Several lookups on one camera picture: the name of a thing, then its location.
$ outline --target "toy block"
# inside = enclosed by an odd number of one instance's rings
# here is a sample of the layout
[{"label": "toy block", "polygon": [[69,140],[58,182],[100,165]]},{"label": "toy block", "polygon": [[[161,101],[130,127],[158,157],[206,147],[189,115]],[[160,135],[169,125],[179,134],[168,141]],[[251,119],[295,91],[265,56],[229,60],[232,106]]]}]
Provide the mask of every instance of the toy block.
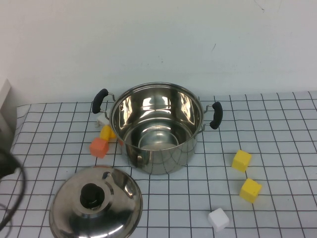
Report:
[{"label": "toy block", "polygon": [[208,221],[216,232],[220,232],[229,225],[229,218],[221,208],[210,212]]},{"label": "toy block", "polygon": [[108,142],[100,138],[95,138],[89,146],[92,156],[103,158],[109,150]]},{"label": "toy block", "polygon": [[251,161],[251,157],[251,154],[242,150],[238,150],[233,158],[232,167],[241,172],[245,172]]},{"label": "toy block", "polygon": [[98,117],[97,117],[97,122],[96,122],[96,127],[99,126],[104,126],[107,125],[109,123],[109,121],[106,119],[105,114],[101,113]]},{"label": "toy block", "polygon": [[254,203],[261,188],[261,184],[255,182],[250,178],[247,178],[240,190],[240,197],[247,200],[248,202]]},{"label": "toy block", "polygon": [[100,138],[102,140],[109,141],[109,138],[111,136],[111,128],[109,125],[105,125],[100,132]]},{"label": "toy block", "polygon": [[113,132],[113,130],[112,130],[112,129],[111,129],[110,138],[111,138],[111,139],[115,139],[115,138],[116,138],[116,136],[115,136],[115,134],[114,134],[114,132]]}]

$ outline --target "orange cube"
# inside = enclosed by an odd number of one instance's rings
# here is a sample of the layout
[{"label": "orange cube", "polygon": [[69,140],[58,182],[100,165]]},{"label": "orange cube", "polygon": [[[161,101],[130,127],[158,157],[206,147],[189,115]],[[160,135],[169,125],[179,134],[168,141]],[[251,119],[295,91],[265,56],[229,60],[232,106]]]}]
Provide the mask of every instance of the orange cube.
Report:
[{"label": "orange cube", "polygon": [[103,158],[109,150],[108,142],[100,138],[95,138],[89,146],[92,156]]}]

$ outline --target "white object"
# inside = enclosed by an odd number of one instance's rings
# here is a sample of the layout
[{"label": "white object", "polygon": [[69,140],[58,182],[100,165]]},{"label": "white object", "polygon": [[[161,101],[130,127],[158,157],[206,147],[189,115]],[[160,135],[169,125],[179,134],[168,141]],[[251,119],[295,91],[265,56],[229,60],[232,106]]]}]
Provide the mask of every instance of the white object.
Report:
[{"label": "white object", "polygon": [[208,221],[216,232],[220,232],[229,225],[229,218],[221,208],[210,212]]},{"label": "white object", "polygon": [[104,126],[104,125],[108,125],[109,121],[105,118],[105,114],[101,113],[98,117],[97,117],[97,123],[96,123],[96,127],[99,126]]},{"label": "white object", "polygon": [[[0,77],[0,109],[10,91],[11,85],[7,79]],[[0,113],[0,140],[7,144],[11,143],[13,140],[13,132],[7,124],[6,120]]]}]

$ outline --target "yellow cube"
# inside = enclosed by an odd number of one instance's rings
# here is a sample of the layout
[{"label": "yellow cube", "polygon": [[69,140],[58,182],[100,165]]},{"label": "yellow cube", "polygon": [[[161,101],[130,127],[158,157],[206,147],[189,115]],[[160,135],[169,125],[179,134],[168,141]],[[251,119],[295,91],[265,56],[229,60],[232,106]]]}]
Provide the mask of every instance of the yellow cube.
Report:
[{"label": "yellow cube", "polygon": [[115,134],[114,134],[113,130],[111,130],[110,138],[112,138],[112,139],[115,138]]},{"label": "yellow cube", "polygon": [[109,141],[111,136],[111,127],[109,125],[105,125],[100,132],[100,139]]},{"label": "yellow cube", "polygon": [[250,178],[247,178],[240,190],[240,197],[247,200],[248,202],[254,203],[261,188],[261,184],[255,182]]},{"label": "yellow cube", "polygon": [[241,172],[245,172],[251,161],[251,157],[251,154],[242,150],[238,150],[233,158],[232,167]]}]

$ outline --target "black grid line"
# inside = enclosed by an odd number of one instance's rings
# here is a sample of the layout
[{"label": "black grid line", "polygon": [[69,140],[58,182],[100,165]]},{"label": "black grid line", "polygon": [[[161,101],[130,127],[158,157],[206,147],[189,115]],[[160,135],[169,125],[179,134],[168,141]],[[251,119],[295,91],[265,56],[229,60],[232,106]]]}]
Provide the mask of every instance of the black grid line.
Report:
[{"label": "black grid line", "polygon": [[[36,175],[36,178],[38,178],[39,174],[40,174],[40,169],[39,169],[39,171],[38,171],[38,173],[37,173],[37,175]],[[34,191],[35,184],[36,184],[36,183],[34,183],[34,185],[33,185],[31,194],[32,194],[33,191]],[[26,210],[28,210],[29,204],[30,204],[30,202],[31,202],[31,198],[32,198],[32,195],[30,196],[30,199],[29,199],[28,204],[27,204],[27,206],[26,206]],[[24,213],[24,215],[23,215],[23,219],[22,219],[22,223],[21,223],[21,224],[24,223],[24,219],[25,219],[26,213],[27,213],[27,211],[26,211],[26,212]],[[17,236],[17,237],[20,236],[21,228],[22,228],[22,227],[20,227],[20,229],[19,229],[19,232],[18,232],[18,236]]]},{"label": "black grid line", "polygon": [[[249,103],[248,103],[247,95],[245,95],[245,97],[246,97],[247,106],[248,106],[248,108],[249,108]],[[254,124],[253,124],[253,121],[252,121],[252,115],[251,115],[251,112],[250,112],[250,111],[249,111],[249,114],[250,114],[250,118],[251,118],[252,127],[253,127],[253,130],[254,130],[255,128],[254,128]],[[261,151],[260,146],[259,146],[259,142],[258,142],[258,137],[257,137],[257,134],[256,134],[255,132],[254,132],[254,135],[255,135],[255,138],[256,138],[256,141],[257,141],[258,149],[259,149],[259,151]],[[266,177],[266,180],[268,181],[266,169],[265,169],[265,166],[264,166],[263,157],[262,157],[261,154],[260,154],[260,157],[261,157],[261,161],[262,161],[262,164],[263,164],[265,177]],[[269,185],[269,182],[267,183],[267,185],[268,185],[269,193],[270,193],[270,195],[271,195],[271,200],[272,200],[272,204],[273,204],[274,211],[275,211],[275,215],[276,215],[276,220],[277,220],[277,224],[278,224],[278,228],[279,228],[279,233],[280,233],[281,237],[283,237],[283,236],[282,236],[281,227],[280,227],[280,225],[279,225],[279,220],[278,220],[278,216],[277,216],[276,207],[275,207],[275,204],[274,204],[274,199],[273,199],[273,196],[272,196],[271,186]]]},{"label": "black grid line", "polygon": [[[58,114],[59,114],[59,111],[60,111],[61,106],[62,106],[62,103],[60,104],[60,107],[59,107],[57,116],[58,116]],[[59,169],[59,165],[60,165],[60,162],[61,162],[62,155],[63,155],[63,153],[64,153],[65,146],[66,146],[66,143],[64,144],[63,151],[61,152],[61,155],[60,155],[60,159],[59,159],[59,163],[58,163],[58,169]],[[54,188],[55,181],[56,181],[56,177],[57,177],[57,174],[58,174],[58,169],[57,169],[57,171],[56,171],[55,178],[54,178],[53,185],[52,185],[52,189],[51,189],[51,193],[50,193],[50,196],[49,196],[49,200],[48,200],[48,203],[47,203],[47,205],[46,205],[46,211],[45,211],[45,213],[44,213],[44,217],[43,217],[43,220],[42,220],[42,225],[41,225],[41,228],[40,228],[40,232],[39,232],[38,238],[40,238],[40,235],[41,235],[41,232],[42,232],[42,228],[43,228],[43,223],[44,223],[44,220],[45,220],[45,216],[46,216],[46,213],[48,212],[47,210],[49,209],[50,199],[52,199],[53,188]]]},{"label": "black grid line", "polygon": [[[232,101],[231,101],[231,96],[229,96],[229,99],[230,99],[230,104],[231,104],[231,107],[232,107]],[[233,120],[234,120],[234,124],[237,128],[237,123],[236,123],[236,120],[235,120],[235,115],[233,113]],[[241,143],[240,143],[240,138],[239,138],[239,133],[237,131],[237,137],[238,137],[238,142],[239,142],[239,147],[241,149]],[[256,212],[254,210],[254,205],[252,204],[252,209],[253,209],[253,214],[254,214],[254,219],[256,221],[256,226],[257,226],[257,231],[258,231],[258,236],[260,238],[260,232],[259,232],[259,226],[258,226],[258,222],[257,222],[257,216],[256,216]]]},{"label": "black grid line", "polygon": [[[24,159],[24,161],[23,161],[23,163],[22,163],[22,166],[23,166],[24,163],[25,163],[26,157],[27,157],[27,155],[25,156],[25,159]],[[9,199],[8,206],[7,206],[6,210],[5,210],[5,213],[4,213],[4,215],[3,215],[3,218],[5,217],[5,215],[6,215],[7,211],[8,211],[9,204],[10,204],[10,202],[11,202],[11,200],[12,200],[13,193],[14,193],[14,191],[15,191],[15,188],[16,188],[16,185],[17,185],[17,184],[18,184],[18,180],[16,180],[16,183],[15,183],[15,185],[14,185],[13,192],[12,192],[11,197],[10,197],[10,199]]]},{"label": "black grid line", "polygon": [[[298,102],[297,102],[297,100],[296,100],[296,97],[295,97],[295,102],[296,102],[296,105],[297,105],[297,107],[298,107],[298,109],[299,109],[299,106],[298,106]],[[312,142],[312,144],[313,144],[313,146],[314,146],[314,149],[315,149],[315,151],[316,151],[316,153],[317,153],[317,149],[316,149],[316,146],[315,146],[315,144],[314,144],[314,142],[313,142],[312,135],[311,135],[310,131],[308,130],[307,124],[306,124],[306,122],[305,122],[305,120],[304,120],[304,117],[303,117],[303,114],[302,114],[302,112],[301,112],[301,111],[300,111],[300,114],[301,114],[302,119],[303,119],[303,121],[304,121],[304,124],[305,124],[306,130],[308,131],[308,134],[309,134],[309,136],[310,136],[310,138],[311,138],[311,142]],[[300,158],[300,160],[301,160],[301,164],[302,164],[302,167],[303,167],[303,170],[304,170],[304,173],[305,173],[306,179],[307,179],[307,181],[308,181],[308,186],[309,186],[309,188],[310,188],[310,190],[311,190],[311,192],[312,192],[312,194],[313,194],[312,186],[311,186],[311,183],[309,182],[309,179],[308,179],[308,176],[307,176],[307,173],[306,173],[306,170],[305,170],[305,167],[304,167],[303,161],[302,161],[302,157],[301,157],[301,154],[300,154],[300,153],[299,153],[299,151],[298,151],[298,148],[297,148],[296,143],[295,143],[295,147],[296,147],[296,150],[297,150],[297,152],[298,152],[298,156],[299,156],[299,158]],[[317,201],[316,201],[315,196],[313,196],[313,199],[314,199],[315,204],[316,204],[316,206],[317,206]]]},{"label": "black grid line", "polygon": [[[273,137],[274,137],[275,144],[276,144],[276,147],[277,147],[277,149],[278,149],[278,152],[280,152],[280,149],[278,148],[278,145],[277,145],[277,142],[276,142],[276,138],[275,138],[274,133],[273,133]],[[283,160],[282,160],[281,155],[280,155],[280,159],[281,159],[281,162],[282,162],[282,165],[283,165],[283,168],[284,168],[284,172],[285,172],[286,179],[288,179],[288,176],[287,176],[287,173],[286,173],[286,170],[285,170],[285,167],[284,167],[284,162],[283,162]],[[292,195],[292,198],[293,198],[293,202],[294,202],[295,209],[296,209],[296,213],[297,213],[297,216],[298,216],[298,220],[299,220],[299,223],[300,223],[300,226],[301,226],[301,229],[302,229],[302,233],[303,233],[303,236],[305,237],[305,233],[304,233],[304,229],[303,229],[303,226],[302,226],[301,218],[300,218],[299,213],[298,213],[298,210],[297,210],[296,202],[295,202],[295,199],[294,199],[294,195],[293,195],[292,188],[291,188],[291,185],[290,185],[290,183],[289,183],[289,180],[287,180],[287,183],[288,183],[289,190],[290,190],[291,195]]]},{"label": "black grid line", "polygon": [[[222,157],[223,157],[223,164],[225,165],[225,158],[224,158],[224,152],[223,152],[223,145],[221,143],[221,149],[222,149]],[[233,220],[233,227],[234,227],[234,232],[236,234],[236,238],[238,238],[237,235],[237,229],[236,229],[236,224],[235,224],[235,220],[234,220],[234,213],[233,213],[233,206],[232,206],[232,199],[231,199],[231,192],[230,192],[230,186],[229,186],[229,181],[228,181],[228,174],[227,174],[227,168],[224,167],[225,173],[226,173],[226,178],[227,178],[227,185],[228,185],[228,193],[229,193],[229,199],[230,199],[230,205],[231,205],[231,210],[232,210],[232,220]]]},{"label": "black grid line", "polygon": [[[206,176],[207,176],[207,180],[209,180],[208,171],[207,171],[206,149],[205,149],[204,132],[203,131],[202,131],[202,138],[203,138],[203,145],[204,145],[204,158],[205,158]],[[209,185],[208,185],[208,194],[209,194],[209,207],[210,207],[210,212],[211,212],[212,211],[212,207],[211,207],[211,198],[210,198]],[[212,237],[214,237],[214,229],[213,228],[212,228]]]},{"label": "black grid line", "polygon": [[192,210],[190,207],[190,192],[189,192],[189,173],[188,173],[188,164],[186,165],[187,170],[187,186],[188,186],[188,206],[189,206],[189,224],[190,224],[190,237],[193,237],[193,230],[192,230]]}]

